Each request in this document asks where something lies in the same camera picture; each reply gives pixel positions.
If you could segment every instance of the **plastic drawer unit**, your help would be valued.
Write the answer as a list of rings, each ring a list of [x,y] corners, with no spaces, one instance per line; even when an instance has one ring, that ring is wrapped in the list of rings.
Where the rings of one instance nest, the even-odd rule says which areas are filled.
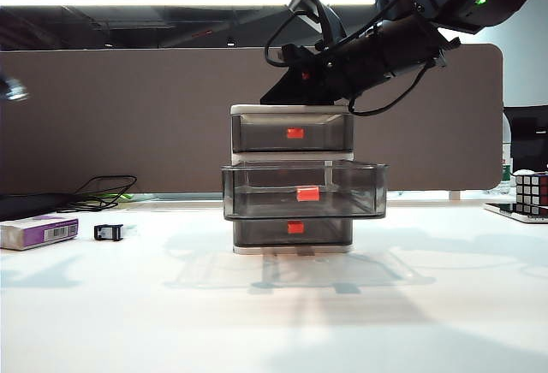
[[[353,219],[384,217],[387,166],[354,162],[345,106],[235,105],[224,217],[240,254],[348,252]]]
[[[353,161],[250,162],[223,167],[228,220],[382,217],[386,165]]]

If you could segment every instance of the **transparent drawer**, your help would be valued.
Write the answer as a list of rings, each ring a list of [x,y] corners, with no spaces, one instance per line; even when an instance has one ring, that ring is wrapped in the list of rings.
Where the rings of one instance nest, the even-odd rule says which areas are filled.
[[[349,114],[232,115],[232,151],[345,151],[353,149]]]
[[[248,162],[223,167],[229,220],[381,217],[383,164],[351,161]]]
[[[234,246],[352,244],[351,219],[255,220],[234,222]]]

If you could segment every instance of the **brown partition panel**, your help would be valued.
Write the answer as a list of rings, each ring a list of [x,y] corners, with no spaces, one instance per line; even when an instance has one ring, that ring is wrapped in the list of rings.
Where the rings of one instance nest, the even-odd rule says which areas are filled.
[[[448,53],[393,110],[355,123],[355,158],[390,164],[391,189],[473,189],[500,175],[502,57],[493,45]],[[132,174],[141,192],[218,192],[231,104],[257,104],[283,71],[261,49],[7,52],[32,98],[0,104],[0,192],[72,191]],[[389,102],[404,75],[366,92]]]

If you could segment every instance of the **black cable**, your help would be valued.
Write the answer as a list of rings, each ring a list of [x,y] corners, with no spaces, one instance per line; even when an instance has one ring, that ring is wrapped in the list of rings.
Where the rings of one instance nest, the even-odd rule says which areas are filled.
[[[298,60],[298,61],[285,61],[285,62],[280,62],[280,61],[274,61],[273,59],[271,59],[269,56],[268,56],[268,50],[271,48],[271,44],[272,42],[274,41],[274,39],[276,39],[276,37],[280,34],[281,31],[283,31],[283,29],[292,21],[295,19],[295,17],[297,16],[303,16],[303,15],[307,15],[307,12],[305,11],[295,11],[293,14],[291,14],[291,16],[285,20],[283,22],[283,24],[272,34],[272,36],[270,38],[268,38],[268,40],[266,41],[266,44],[265,44],[265,50],[264,50],[264,55],[265,55],[265,61],[267,61],[270,65],[272,65],[273,67],[279,67],[279,68],[286,68],[286,67],[290,67],[291,64],[295,63],[301,63],[302,60]]]
[[[382,114],[383,112],[386,112],[387,110],[392,108],[394,105],[396,105],[398,102],[400,102],[402,99],[404,99],[408,95],[408,93],[410,93],[417,86],[417,84],[420,82],[422,77],[425,75],[426,71],[430,68],[433,68],[435,65],[436,63],[432,59],[428,61],[427,63],[425,63],[425,66],[419,71],[419,73],[415,77],[413,84],[411,84],[411,86],[405,92],[403,92],[402,95],[394,99],[389,104],[381,108],[377,108],[375,110],[356,111],[354,110],[354,104],[356,102],[357,97],[353,97],[348,102],[348,112],[356,116],[373,116],[373,115],[378,115],[378,114]]]
[[[91,185],[94,181],[105,181],[105,180],[114,180],[114,179],[127,179],[128,183],[125,185],[102,188],[93,192],[82,192],[86,187]],[[75,192],[75,196],[81,196],[80,200],[69,202],[63,204],[57,209],[59,213],[69,213],[69,212],[98,212],[101,210],[114,208],[118,206],[117,200],[132,187],[137,178],[133,175],[104,175],[104,176],[95,176],[87,181],[84,185],[80,186]],[[98,195],[118,190],[112,197],[101,197]]]

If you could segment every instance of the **ceiling light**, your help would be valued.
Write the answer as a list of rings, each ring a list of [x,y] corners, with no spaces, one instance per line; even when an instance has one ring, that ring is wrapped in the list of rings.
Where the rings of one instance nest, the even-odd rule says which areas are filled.
[[[288,0],[0,0],[0,7],[266,7]],[[321,0],[326,5],[372,5],[375,0]]]

